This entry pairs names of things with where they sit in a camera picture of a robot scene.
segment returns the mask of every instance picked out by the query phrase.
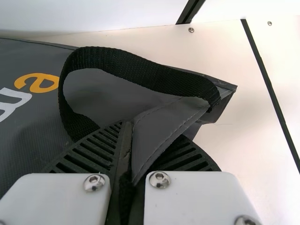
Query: black nylon strap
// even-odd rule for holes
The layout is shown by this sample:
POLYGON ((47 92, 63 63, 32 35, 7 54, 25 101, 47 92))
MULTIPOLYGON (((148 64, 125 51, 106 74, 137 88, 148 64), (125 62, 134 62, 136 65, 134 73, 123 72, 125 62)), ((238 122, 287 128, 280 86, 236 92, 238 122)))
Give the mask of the black nylon strap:
POLYGON ((101 69, 153 91, 203 98, 210 104, 209 112, 221 101, 216 86, 202 76, 178 71, 120 49, 78 48, 68 56, 58 86, 60 117, 67 133, 75 142, 100 129, 90 118, 73 112, 63 94, 63 84, 67 75, 85 68, 101 69))

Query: gray fabric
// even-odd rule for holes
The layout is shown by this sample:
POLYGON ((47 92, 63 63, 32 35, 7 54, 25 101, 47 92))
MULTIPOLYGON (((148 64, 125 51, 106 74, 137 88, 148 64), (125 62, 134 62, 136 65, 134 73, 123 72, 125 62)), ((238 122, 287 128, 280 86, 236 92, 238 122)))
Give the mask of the gray fabric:
MULTIPOLYGON (((72 144, 60 120, 57 89, 32 93, 30 85, 35 78, 26 80, 27 85, 21 89, 17 89, 14 82, 31 73, 59 76, 67 56, 74 49, 76 47, 0 38, 0 90, 7 88, 32 95, 27 103, 0 122, 0 180, 6 184, 0 196, 19 177, 39 172, 72 144)), ((231 96, 236 89, 232 84, 208 78, 220 84, 222 98, 231 96)), ((41 87, 49 85, 51 82, 43 82, 41 87)), ((75 112, 90 117, 101 127, 119 120, 134 122, 132 170, 135 184, 173 140, 206 116, 209 107, 202 99, 154 92, 96 69, 69 74, 64 93, 75 112)), ((18 100, 0 95, 0 102, 16 103, 18 100)), ((222 111, 213 110, 209 121, 215 121, 222 111)))
MULTIPOLYGON (((219 88, 221 98, 232 93, 219 88)), ((178 97, 145 111, 134 118, 132 173, 136 185, 154 161, 187 128, 208 110, 207 101, 197 97, 178 97)))

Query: black plastic grate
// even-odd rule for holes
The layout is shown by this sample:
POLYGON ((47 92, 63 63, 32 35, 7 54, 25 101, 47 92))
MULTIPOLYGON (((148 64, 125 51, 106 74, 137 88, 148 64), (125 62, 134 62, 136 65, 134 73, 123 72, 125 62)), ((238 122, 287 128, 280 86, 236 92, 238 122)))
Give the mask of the black plastic grate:
POLYGON ((118 122, 91 133, 63 151, 42 173, 104 173, 114 180, 122 130, 123 122, 118 122))
POLYGON ((180 135, 154 162, 151 171, 221 171, 215 161, 193 141, 180 135))

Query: black edge trim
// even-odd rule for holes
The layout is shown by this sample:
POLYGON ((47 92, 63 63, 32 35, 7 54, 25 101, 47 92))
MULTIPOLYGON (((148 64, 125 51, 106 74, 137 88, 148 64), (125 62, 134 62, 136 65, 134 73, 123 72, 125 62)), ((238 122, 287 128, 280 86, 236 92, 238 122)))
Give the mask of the black edge trim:
POLYGON ((176 24, 191 23, 193 17, 197 14, 204 2, 205 0, 189 0, 179 16, 176 24))
POLYGON ((290 148, 292 157, 294 158, 295 164, 296 164, 297 169, 298 169, 298 171, 300 173, 300 159, 299 159, 299 155, 298 155, 298 153, 296 151, 296 147, 295 147, 295 145, 293 143, 292 137, 291 137, 290 132, 289 132, 289 130, 287 128, 287 125, 285 123, 285 118, 283 116, 283 113, 281 111, 279 102, 278 102, 277 97, 275 95, 275 92, 273 90, 271 80, 270 80, 270 78, 268 76, 268 73, 267 73, 267 70, 266 70, 266 68, 265 68, 265 66, 263 64, 263 60, 262 60, 262 58, 261 58, 261 56, 260 56, 260 54, 258 52, 258 49, 256 47, 255 41, 253 39, 253 36, 251 34, 251 31, 250 31, 250 28, 248 26, 248 23, 247 23, 246 19, 241 19, 240 21, 241 21, 241 23, 242 23, 242 25, 244 27, 245 33, 247 35, 248 41, 250 43, 250 46, 252 48, 252 51, 253 51, 253 54, 255 56, 256 62, 257 62, 258 66, 259 66, 259 69, 260 69, 260 71, 262 73, 263 80, 264 80, 264 82, 265 82, 265 84, 267 86, 267 89, 268 89, 270 98, 272 100, 275 112, 277 114, 280 126, 281 126, 282 131, 283 131, 283 133, 285 135, 286 142, 287 142, 287 144, 288 144, 288 146, 290 148))

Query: metal screw head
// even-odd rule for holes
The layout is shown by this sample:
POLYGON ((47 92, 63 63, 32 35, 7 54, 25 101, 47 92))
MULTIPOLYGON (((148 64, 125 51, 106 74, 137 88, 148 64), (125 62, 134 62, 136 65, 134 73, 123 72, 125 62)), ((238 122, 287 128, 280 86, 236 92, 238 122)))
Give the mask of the metal screw head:
POLYGON ((189 31, 190 33, 194 33, 195 30, 194 30, 194 28, 189 27, 189 28, 188 28, 188 31, 189 31))
POLYGON ((171 178, 165 172, 157 171, 151 174, 149 183, 155 188, 167 188, 171 183, 171 178))
POLYGON ((262 225, 256 219, 250 216, 240 216, 235 220, 234 225, 262 225))
POLYGON ((83 189, 87 192, 100 190, 105 184, 105 179, 99 174, 93 174, 87 177, 83 182, 83 189))

